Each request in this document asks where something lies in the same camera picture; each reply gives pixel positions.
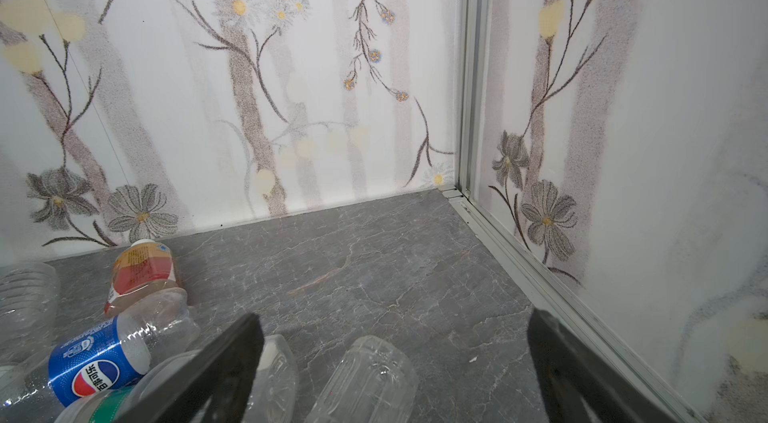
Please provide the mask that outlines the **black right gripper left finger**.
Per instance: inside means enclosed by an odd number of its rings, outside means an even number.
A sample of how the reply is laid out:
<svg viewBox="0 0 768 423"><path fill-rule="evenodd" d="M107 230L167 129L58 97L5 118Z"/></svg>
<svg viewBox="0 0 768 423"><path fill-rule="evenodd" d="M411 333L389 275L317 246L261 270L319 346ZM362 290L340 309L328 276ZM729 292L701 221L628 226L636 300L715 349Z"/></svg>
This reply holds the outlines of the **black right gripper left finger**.
<svg viewBox="0 0 768 423"><path fill-rule="evenodd" d="M240 422L245 414L265 337L260 317L246 313L120 422Z"/></svg>

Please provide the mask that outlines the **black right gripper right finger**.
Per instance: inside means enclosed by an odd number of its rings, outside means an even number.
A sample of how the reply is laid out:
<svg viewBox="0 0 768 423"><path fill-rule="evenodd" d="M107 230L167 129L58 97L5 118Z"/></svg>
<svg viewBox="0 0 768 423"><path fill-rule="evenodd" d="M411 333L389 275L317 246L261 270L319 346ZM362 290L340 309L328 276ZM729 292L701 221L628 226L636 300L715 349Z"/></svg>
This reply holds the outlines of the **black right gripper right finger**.
<svg viewBox="0 0 768 423"><path fill-rule="evenodd" d="M532 312L527 342L551 422L673 420L549 312Z"/></svg>

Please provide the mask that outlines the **Pepsi blue label bottle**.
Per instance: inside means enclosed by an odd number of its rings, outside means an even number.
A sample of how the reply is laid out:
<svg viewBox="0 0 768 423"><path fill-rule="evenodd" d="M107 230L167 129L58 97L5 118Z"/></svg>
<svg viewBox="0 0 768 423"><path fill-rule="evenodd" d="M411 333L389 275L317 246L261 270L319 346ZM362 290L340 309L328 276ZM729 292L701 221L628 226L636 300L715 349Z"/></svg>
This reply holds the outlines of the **Pepsi blue label bottle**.
<svg viewBox="0 0 768 423"><path fill-rule="evenodd" d="M137 382L198 337L180 288L153 293L115 317L44 349L1 379L1 420L56 413Z"/></svg>

